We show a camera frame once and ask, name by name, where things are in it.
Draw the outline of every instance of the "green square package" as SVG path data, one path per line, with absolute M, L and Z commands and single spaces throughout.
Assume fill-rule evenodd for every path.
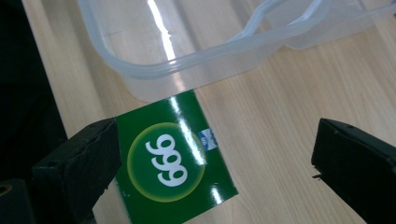
M 182 223 L 237 194 L 193 91 L 117 117 L 129 218 Z

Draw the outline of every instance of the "plastic container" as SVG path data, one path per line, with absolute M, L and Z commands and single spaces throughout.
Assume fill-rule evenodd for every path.
M 245 72 L 284 45 L 300 49 L 333 39 L 321 24 L 338 30 L 334 15 L 354 6 L 348 0 L 78 2 L 93 46 L 132 95 L 149 102 Z M 395 4 L 383 2 L 384 11 L 361 15 L 388 16 Z

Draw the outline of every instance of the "wood grain surface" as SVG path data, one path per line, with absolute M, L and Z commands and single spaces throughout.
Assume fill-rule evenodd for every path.
M 93 49 L 76 1 L 24 0 L 68 136 L 136 109 Z M 305 50 L 282 48 L 254 70 L 195 92 L 239 195 L 189 223 L 364 223 L 312 178 L 320 118 L 357 126 L 396 145 L 396 20 Z M 112 183 L 98 223 L 127 223 Z

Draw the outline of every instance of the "transparent plastic tray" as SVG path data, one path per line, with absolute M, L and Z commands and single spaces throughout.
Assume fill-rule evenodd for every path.
M 356 7 L 358 0 L 78 2 L 93 46 L 132 95 L 149 102 L 245 72 L 284 45 L 301 49 L 348 35 L 339 22 L 365 17 L 373 25 L 395 7 L 385 0 L 367 0 L 382 2 L 373 10 Z M 349 6 L 356 17 L 337 18 Z

